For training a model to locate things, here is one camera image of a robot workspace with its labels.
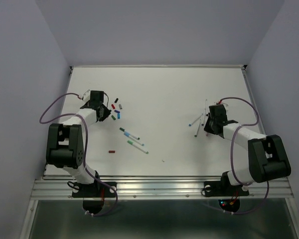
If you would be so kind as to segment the purple cap marker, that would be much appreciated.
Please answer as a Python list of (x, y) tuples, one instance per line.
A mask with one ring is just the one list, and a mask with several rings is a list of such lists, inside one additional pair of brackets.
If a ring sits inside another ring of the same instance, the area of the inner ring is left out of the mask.
[(205, 125), (205, 121), (206, 121), (206, 111), (204, 111), (204, 113), (202, 114), (202, 117), (201, 117), (201, 126)]

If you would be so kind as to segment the dark green cap marker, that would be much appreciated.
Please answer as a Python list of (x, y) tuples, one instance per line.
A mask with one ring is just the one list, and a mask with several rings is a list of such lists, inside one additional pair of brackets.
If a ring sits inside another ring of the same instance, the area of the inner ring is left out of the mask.
[(126, 134), (128, 134), (128, 135), (130, 135), (132, 138), (134, 138), (134, 139), (137, 139), (137, 140), (139, 140), (140, 139), (140, 137), (138, 137), (138, 136), (135, 136), (135, 135), (133, 135), (133, 134), (131, 134), (130, 132), (128, 132), (127, 130), (125, 130), (124, 128), (122, 128), (122, 127), (120, 127), (119, 128), (122, 132), (124, 132), (124, 133), (126, 133)]

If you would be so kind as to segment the light blue cap marker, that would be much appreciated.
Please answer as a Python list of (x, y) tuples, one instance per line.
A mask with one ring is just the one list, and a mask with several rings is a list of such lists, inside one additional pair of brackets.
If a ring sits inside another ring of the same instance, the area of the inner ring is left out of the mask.
[(130, 134), (128, 134), (127, 132), (124, 133), (124, 135), (126, 137), (128, 137), (130, 140), (134, 141), (135, 143), (144, 146), (144, 144), (142, 142), (140, 142), (138, 139), (135, 139), (134, 137), (132, 137)]

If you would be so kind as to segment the teal green cap marker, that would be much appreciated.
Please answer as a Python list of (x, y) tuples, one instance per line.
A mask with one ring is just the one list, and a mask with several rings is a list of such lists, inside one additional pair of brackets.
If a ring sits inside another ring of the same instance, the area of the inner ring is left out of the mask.
[(134, 144), (132, 141), (128, 140), (127, 143), (137, 148), (138, 150), (142, 151), (143, 153), (149, 154), (147, 150), (143, 149), (141, 146), (138, 146), (137, 144)]

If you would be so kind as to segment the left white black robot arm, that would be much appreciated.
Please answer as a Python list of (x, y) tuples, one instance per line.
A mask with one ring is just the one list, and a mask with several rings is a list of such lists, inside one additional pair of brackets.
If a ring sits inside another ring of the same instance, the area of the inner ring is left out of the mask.
[(50, 109), (62, 97), (74, 95), (83, 101), (83, 106), (76, 113), (62, 114), (47, 121), (41, 115), (41, 124), (50, 124), (46, 147), (46, 163), (68, 172), (73, 176), (77, 185), (72, 189), (84, 191), (89, 196), (100, 193), (101, 185), (99, 174), (86, 163), (88, 146), (88, 127), (103, 122), (111, 114), (104, 98), (109, 99), (104, 91), (88, 90), (83, 95), (66, 93), (58, 97), (48, 108)]

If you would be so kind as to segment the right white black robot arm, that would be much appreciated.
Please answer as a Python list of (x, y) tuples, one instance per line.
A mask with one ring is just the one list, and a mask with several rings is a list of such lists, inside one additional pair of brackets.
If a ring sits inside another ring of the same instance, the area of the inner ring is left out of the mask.
[[(230, 171), (224, 172), (218, 181), (206, 181), (202, 189), (205, 197), (248, 196), (248, 186), (274, 179), (288, 177), (291, 165), (278, 135), (265, 135), (249, 130), (235, 120), (228, 120), (224, 105), (209, 107), (204, 130), (231, 142)], [(248, 153), (248, 164), (236, 170), (234, 167), (234, 145)]]

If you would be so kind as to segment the aluminium right side rail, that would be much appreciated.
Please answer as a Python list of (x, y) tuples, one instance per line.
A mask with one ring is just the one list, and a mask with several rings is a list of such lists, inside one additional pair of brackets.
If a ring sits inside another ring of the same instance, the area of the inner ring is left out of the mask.
[[(247, 91), (250, 97), (251, 104), (255, 107), (255, 117), (258, 122), (256, 126), (259, 128), (260, 133), (265, 133), (263, 124), (261, 122), (260, 113), (258, 111), (250, 83), (247, 76), (247, 65), (241, 67), (243, 78), (247, 87)], [(277, 176), (276, 169), (280, 169), (280, 162), (275, 158), (275, 154), (272, 154), (274, 147), (271, 147), (271, 143), (274, 142), (273, 139), (267, 136), (264, 139), (252, 139), (252, 142), (249, 143), (250, 147), (248, 148), (249, 161), (251, 162), (251, 169), (254, 176), (256, 176), (259, 181), (269, 181)]]

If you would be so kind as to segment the aluminium rail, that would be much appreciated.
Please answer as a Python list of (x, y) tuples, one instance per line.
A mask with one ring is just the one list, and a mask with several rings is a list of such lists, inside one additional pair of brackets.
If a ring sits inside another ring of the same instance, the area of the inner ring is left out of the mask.
[[(119, 200), (182, 200), (202, 199), (205, 181), (218, 181), (210, 177), (102, 177), (103, 182), (116, 182)], [(36, 180), (30, 198), (32, 200), (73, 200), (72, 190), (67, 186), (70, 177), (47, 176)]]
[[(255, 107), (255, 117), (258, 122), (256, 126), (259, 128), (260, 133), (265, 133), (263, 124), (261, 122), (260, 113), (258, 111), (250, 83), (247, 76), (247, 65), (241, 67), (243, 78), (247, 87), (247, 91), (250, 97), (251, 104)], [(272, 154), (274, 147), (271, 147), (271, 143), (274, 142), (273, 139), (267, 136), (264, 139), (252, 139), (252, 142), (249, 143), (250, 147), (248, 148), (249, 161), (251, 162), (251, 169), (254, 176), (256, 176), (259, 181), (269, 181), (277, 176), (276, 169), (280, 169), (280, 162), (275, 158), (275, 154)]]

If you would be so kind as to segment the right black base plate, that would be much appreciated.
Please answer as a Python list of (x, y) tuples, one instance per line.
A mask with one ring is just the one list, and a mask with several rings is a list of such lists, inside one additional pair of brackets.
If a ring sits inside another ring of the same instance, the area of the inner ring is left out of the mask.
[(207, 198), (218, 198), (220, 209), (229, 213), (236, 213), (240, 209), (240, 198), (249, 196), (249, 191), (243, 187), (232, 186), (221, 181), (205, 181), (201, 194)]

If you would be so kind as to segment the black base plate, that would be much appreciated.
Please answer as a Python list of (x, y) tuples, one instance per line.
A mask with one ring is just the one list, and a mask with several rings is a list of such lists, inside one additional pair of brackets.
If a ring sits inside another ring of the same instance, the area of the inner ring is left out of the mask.
[(240, 198), (249, 196), (249, 191), (243, 187), (232, 186), (221, 181), (205, 181), (201, 194), (207, 198), (218, 198), (220, 209), (229, 213), (236, 213), (240, 209)]
[(116, 207), (118, 195), (116, 182), (106, 183), (108, 186), (95, 182), (93, 184), (80, 184), (68, 181), (72, 189), (71, 197), (82, 199), (82, 209), (86, 215), (100, 217), (110, 214)]

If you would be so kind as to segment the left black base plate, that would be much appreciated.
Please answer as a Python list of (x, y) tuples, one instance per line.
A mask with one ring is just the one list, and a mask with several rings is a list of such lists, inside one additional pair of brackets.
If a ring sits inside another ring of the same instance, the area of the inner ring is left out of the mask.
[(110, 214), (116, 207), (118, 195), (116, 182), (106, 183), (108, 186), (95, 182), (93, 184), (80, 184), (68, 181), (72, 189), (71, 197), (82, 199), (82, 209), (86, 215), (100, 217)]

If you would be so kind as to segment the aluminium front rail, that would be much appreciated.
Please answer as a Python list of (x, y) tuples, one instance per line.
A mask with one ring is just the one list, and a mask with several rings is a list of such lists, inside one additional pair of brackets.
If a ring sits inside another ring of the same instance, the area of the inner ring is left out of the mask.
[[(210, 177), (102, 177), (103, 182), (116, 182), (119, 200), (182, 200), (202, 199), (205, 181), (218, 181)], [(36, 180), (30, 198), (32, 200), (73, 200), (72, 190), (67, 186), (70, 177), (47, 176)]]

